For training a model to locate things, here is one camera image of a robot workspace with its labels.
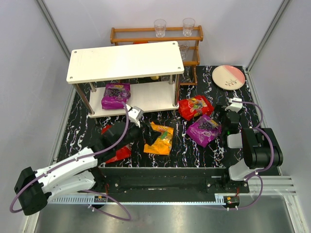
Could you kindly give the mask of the orange mango candy bag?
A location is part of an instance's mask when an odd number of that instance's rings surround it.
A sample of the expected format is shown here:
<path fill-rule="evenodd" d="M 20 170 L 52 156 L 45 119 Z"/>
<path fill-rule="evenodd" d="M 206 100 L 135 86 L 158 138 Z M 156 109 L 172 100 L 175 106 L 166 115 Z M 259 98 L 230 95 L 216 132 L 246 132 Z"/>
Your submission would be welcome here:
<path fill-rule="evenodd" d="M 169 155 L 173 144 L 173 128 L 163 125 L 157 125 L 151 122 L 151 127 L 156 133 L 160 133 L 155 138 L 152 145 L 147 143 L 144 145 L 144 153 L 156 154 L 156 155 Z"/>

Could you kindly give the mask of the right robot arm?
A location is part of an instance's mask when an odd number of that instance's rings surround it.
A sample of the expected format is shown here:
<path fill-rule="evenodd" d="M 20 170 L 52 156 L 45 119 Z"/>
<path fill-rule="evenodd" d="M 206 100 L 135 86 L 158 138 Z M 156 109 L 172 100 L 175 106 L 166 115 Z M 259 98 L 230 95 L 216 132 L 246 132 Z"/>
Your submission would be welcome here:
<path fill-rule="evenodd" d="M 216 104 L 214 113 L 221 122 L 221 141 L 229 149 L 242 149 L 243 158 L 235 165 L 227 168 L 213 186 L 225 192 L 238 189 L 260 172 L 283 164 L 283 153 L 271 128 L 239 129 L 239 109 L 234 107 L 235 102 L 229 106 Z"/>

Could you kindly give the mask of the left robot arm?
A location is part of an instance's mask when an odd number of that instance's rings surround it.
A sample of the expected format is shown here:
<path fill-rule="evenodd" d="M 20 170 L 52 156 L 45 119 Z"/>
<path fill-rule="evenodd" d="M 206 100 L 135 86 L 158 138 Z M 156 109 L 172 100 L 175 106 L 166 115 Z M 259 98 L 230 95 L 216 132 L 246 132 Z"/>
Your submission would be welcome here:
<path fill-rule="evenodd" d="M 24 215 L 29 216 L 62 195 L 88 190 L 107 191 L 107 181 L 99 166 L 135 140 L 152 145 L 159 136 L 159 132 L 145 123 L 136 126 L 134 123 L 116 122 L 105 127 L 93 145 L 75 155 L 38 170 L 31 167 L 23 169 L 14 187 L 16 196 L 9 207 L 10 212 L 17 213 L 14 209 L 16 201 Z"/>

